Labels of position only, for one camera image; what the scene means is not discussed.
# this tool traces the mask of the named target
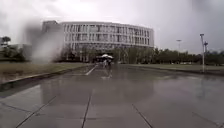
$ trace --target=wet pavement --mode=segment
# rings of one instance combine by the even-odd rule
[[[224,128],[224,78],[80,69],[0,92],[0,128]]]

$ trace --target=street lamp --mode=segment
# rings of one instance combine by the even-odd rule
[[[200,34],[201,36],[201,43],[202,43],[202,71],[205,72],[205,45],[204,45],[204,37],[205,34]]]
[[[179,59],[179,63],[180,63],[180,42],[181,42],[182,40],[177,40],[177,42],[178,42],[178,59]]]
[[[207,53],[207,51],[208,51],[208,42],[207,41],[205,41],[205,43],[204,43],[204,46],[205,46],[205,54]]]

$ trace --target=curved building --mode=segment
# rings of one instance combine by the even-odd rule
[[[153,29],[110,22],[61,22],[47,21],[43,29],[60,26],[64,43],[73,49],[87,47],[111,50],[116,47],[154,47]]]

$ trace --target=overcast sky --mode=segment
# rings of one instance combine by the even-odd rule
[[[155,45],[199,53],[200,33],[224,50],[224,0],[0,0],[0,36],[19,43],[28,21],[109,21],[153,28]]]

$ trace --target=lamp post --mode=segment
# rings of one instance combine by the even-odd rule
[[[181,42],[182,40],[177,40],[177,42],[178,42],[178,60],[179,60],[179,64],[180,64],[180,42]]]
[[[205,34],[200,34],[201,43],[202,43],[202,71],[205,72],[205,45],[204,45],[204,37]]]

